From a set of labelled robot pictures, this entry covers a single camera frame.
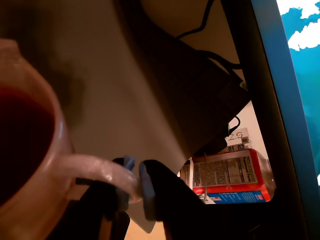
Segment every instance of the mug handle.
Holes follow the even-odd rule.
[[[84,154],[63,155],[57,159],[56,175],[105,182],[129,194],[129,203],[142,199],[140,179],[118,163]]]

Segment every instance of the blue screen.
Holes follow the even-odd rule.
[[[320,0],[277,0],[320,186]]]

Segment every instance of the red liquid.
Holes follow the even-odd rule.
[[[51,114],[26,94],[0,87],[0,206],[36,171],[53,132]]]

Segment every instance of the glass mug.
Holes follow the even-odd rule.
[[[76,177],[112,184],[127,192],[131,203],[141,199],[139,178],[131,171],[99,157],[72,154],[72,144],[54,91],[22,58],[13,40],[0,39],[1,87],[17,89],[39,103],[53,115],[54,130],[36,171],[0,205],[0,239],[46,238],[67,207],[67,195],[75,187]]]

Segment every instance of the wire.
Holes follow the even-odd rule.
[[[235,118],[238,120],[238,124],[236,126],[234,126],[233,128],[229,129],[229,135],[232,134],[232,132],[240,126],[240,123],[241,123],[240,119],[237,116],[235,116]]]
[[[208,2],[206,4],[206,7],[205,7],[205,10],[204,10],[201,26],[196,28],[196,29],[193,29],[191,31],[186,31],[186,32],[180,34],[179,36],[176,37],[176,39],[181,39],[181,38],[183,38],[183,37],[185,37],[185,36],[187,36],[189,34],[195,34],[195,33],[198,33],[200,31],[202,31],[203,29],[205,29],[206,24],[207,24],[207,20],[208,20],[208,17],[209,17],[209,12],[210,12],[211,6],[214,3],[214,1],[215,0],[208,0]]]
[[[206,50],[197,50],[198,53],[203,55],[204,57],[207,57],[209,59],[216,60],[219,62],[224,68],[225,66],[228,66],[230,69],[242,69],[240,63],[233,63],[228,61],[227,59],[223,58],[222,56],[212,52],[212,51],[206,51]]]
[[[232,79],[236,81],[237,84],[241,84],[243,80],[241,77],[239,77],[235,71],[233,71],[233,68],[235,69],[241,69],[237,63],[232,63],[229,62],[228,60],[224,59],[222,56],[219,56],[218,54],[211,52],[211,51],[206,51],[206,50],[196,50],[198,53],[203,55],[204,57],[216,60],[218,63],[221,64],[222,67],[225,68],[225,70],[230,74]]]

